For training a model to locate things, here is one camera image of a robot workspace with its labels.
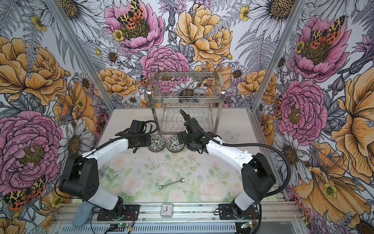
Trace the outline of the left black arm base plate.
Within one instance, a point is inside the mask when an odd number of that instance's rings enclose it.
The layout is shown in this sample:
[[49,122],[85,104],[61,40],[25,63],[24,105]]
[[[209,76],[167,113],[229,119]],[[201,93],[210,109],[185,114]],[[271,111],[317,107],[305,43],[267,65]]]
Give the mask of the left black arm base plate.
[[97,220],[98,221],[137,221],[139,215],[140,205],[138,204],[123,204],[113,210],[100,209]]

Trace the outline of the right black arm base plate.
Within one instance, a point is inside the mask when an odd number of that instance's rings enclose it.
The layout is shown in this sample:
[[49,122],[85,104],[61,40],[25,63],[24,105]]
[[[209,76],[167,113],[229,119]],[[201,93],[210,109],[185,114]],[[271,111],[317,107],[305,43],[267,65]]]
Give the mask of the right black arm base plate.
[[214,214],[218,215],[220,220],[258,220],[260,217],[259,209],[254,206],[242,211],[240,208],[233,207],[232,204],[228,203],[218,204]]

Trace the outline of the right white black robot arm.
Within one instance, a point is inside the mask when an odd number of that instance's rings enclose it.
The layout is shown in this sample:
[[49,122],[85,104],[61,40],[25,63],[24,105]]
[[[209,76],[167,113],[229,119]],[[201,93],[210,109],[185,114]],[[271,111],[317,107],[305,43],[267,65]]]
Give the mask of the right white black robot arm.
[[211,132],[184,131],[177,134],[177,139],[180,144],[190,145],[222,159],[241,173],[243,188],[231,203],[231,210],[235,214],[242,215],[250,206],[257,205],[270,195],[276,178],[263,154],[253,155],[231,147]]

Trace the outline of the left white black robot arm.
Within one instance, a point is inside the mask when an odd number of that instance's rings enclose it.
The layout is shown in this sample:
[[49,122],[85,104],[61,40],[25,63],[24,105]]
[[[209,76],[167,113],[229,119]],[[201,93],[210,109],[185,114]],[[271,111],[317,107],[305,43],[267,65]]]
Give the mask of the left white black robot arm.
[[83,155],[67,158],[59,190],[121,216],[123,200],[99,185],[99,169],[119,153],[151,145],[151,133],[123,133]]

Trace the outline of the green geometric pattern bowl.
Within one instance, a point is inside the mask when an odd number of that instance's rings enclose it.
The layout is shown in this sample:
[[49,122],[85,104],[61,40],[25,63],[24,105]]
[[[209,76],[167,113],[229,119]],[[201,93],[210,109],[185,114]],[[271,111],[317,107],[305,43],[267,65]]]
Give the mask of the green geometric pattern bowl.
[[151,152],[161,152],[166,147],[166,140],[161,135],[152,135],[151,136],[151,145],[148,146],[148,149]]

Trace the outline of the black floral pattern bowl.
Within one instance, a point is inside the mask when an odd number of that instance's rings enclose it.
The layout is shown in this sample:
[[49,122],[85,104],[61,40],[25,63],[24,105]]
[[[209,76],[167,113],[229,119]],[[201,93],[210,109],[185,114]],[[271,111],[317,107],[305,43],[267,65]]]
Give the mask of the black floral pattern bowl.
[[173,135],[173,136],[168,138],[168,140],[166,142],[166,147],[172,153],[179,153],[185,148],[185,145],[180,144],[177,135]]

